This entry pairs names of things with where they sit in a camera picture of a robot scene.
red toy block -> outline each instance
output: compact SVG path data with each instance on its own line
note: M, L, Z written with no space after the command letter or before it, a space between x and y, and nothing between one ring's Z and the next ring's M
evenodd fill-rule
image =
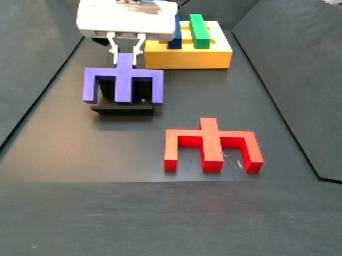
M254 132L219 131L217 118L201 118L199 130L166 130L166 171L177 171L179 147L201 148L205 172L221 172L223 165L222 148L241 149L248 173L258 173L264 165Z

purple block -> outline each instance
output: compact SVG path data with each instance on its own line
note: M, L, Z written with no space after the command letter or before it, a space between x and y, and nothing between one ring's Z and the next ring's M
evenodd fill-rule
M83 100L98 103L99 81L115 80L115 99L118 103L133 103L133 81L153 79L153 103L163 103L163 70L134 69L133 54L118 54L117 68L86 68L83 83Z

